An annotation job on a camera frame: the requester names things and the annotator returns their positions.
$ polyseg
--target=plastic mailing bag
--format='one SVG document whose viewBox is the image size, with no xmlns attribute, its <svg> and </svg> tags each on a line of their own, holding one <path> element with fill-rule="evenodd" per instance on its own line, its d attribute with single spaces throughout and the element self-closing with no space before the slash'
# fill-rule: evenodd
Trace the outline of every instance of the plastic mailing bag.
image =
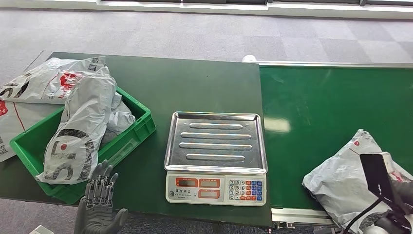
<svg viewBox="0 0 413 234">
<path fill-rule="evenodd" d="M 343 148 L 307 174 L 302 181 L 303 186 L 311 192 L 333 221 L 344 228 L 377 200 L 367 188 L 361 165 L 359 154 L 365 153 L 382 153 L 382 150 L 368 132 L 359 129 Z M 394 161 L 392 169 L 390 178 L 401 182 L 412 179 L 412 176 Z M 350 231 L 363 233 L 362 230 L 372 224 L 367 216 L 383 213 L 388 209 L 384 202 L 380 202 L 357 220 Z"/>
<path fill-rule="evenodd" d="M 129 108 L 121 102 L 116 109 L 111 111 L 111 116 L 109 117 L 108 128 L 106 129 L 105 135 L 103 136 L 102 143 L 100 147 L 103 147 L 110 141 L 112 141 L 119 134 L 128 129 L 133 123 L 135 123 L 135 116 Z"/>
<path fill-rule="evenodd" d="M 75 84 L 105 66 L 105 57 L 84 60 L 51 58 L 0 87 L 0 99 L 64 104 Z"/>
<path fill-rule="evenodd" d="M 84 76 L 66 100 L 56 134 L 47 145 L 44 171 L 49 184 L 85 181 L 97 165 L 97 151 L 111 113 L 116 82 L 107 67 Z"/>
<path fill-rule="evenodd" d="M 61 105 L 29 104 L 0 100 L 0 162 L 16 155 L 11 139 L 59 109 Z"/>
</svg>

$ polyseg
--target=gray carpet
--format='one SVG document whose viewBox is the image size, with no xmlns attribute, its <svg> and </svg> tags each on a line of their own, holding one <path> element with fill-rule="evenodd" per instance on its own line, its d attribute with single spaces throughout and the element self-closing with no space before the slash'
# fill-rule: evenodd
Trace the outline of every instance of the gray carpet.
<svg viewBox="0 0 413 234">
<path fill-rule="evenodd" d="M 53 51 L 222 61 L 253 54 L 259 60 L 413 62 L 411 21 L 2 9 L 0 35 L 0 84 Z M 39 224 L 69 234 L 76 213 L 75 207 L 4 199 L 0 209 L 2 234 L 29 233 Z M 131 214 L 122 233 L 263 231 Z"/>
</svg>

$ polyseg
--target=green bin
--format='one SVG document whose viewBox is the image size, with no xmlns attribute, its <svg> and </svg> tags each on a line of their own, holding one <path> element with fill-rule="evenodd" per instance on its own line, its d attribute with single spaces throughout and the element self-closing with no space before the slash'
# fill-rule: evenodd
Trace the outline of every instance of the green bin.
<svg viewBox="0 0 413 234">
<path fill-rule="evenodd" d="M 119 87 L 117 92 L 122 95 L 123 102 L 136 117 L 136 122 L 102 149 L 99 149 L 98 162 L 107 159 L 113 166 L 122 161 L 156 129 L 150 110 L 146 106 Z M 50 139 L 57 131 L 63 109 L 64 107 L 10 141 L 10 146 L 33 177 L 43 172 L 44 152 Z M 73 204 L 84 195 L 86 182 L 74 185 L 50 185 L 38 181 L 38 184 L 47 195 L 67 204 Z"/>
</svg>

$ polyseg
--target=stainless steel tray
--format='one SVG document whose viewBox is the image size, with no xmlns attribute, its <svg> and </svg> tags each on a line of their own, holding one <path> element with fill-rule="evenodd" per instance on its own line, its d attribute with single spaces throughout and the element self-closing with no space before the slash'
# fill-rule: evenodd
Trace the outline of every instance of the stainless steel tray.
<svg viewBox="0 0 413 234">
<path fill-rule="evenodd" d="M 265 174 L 260 116 L 173 113 L 164 167 L 168 171 Z"/>
</svg>

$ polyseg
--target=digital weighing scale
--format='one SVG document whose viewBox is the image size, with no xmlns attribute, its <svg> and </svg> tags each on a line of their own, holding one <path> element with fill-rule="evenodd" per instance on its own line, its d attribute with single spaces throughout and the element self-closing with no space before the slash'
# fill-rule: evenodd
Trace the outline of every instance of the digital weighing scale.
<svg viewBox="0 0 413 234">
<path fill-rule="evenodd" d="M 267 162 L 260 116 L 173 113 L 164 167 L 168 202 L 263 206 Z"/>
</svg>

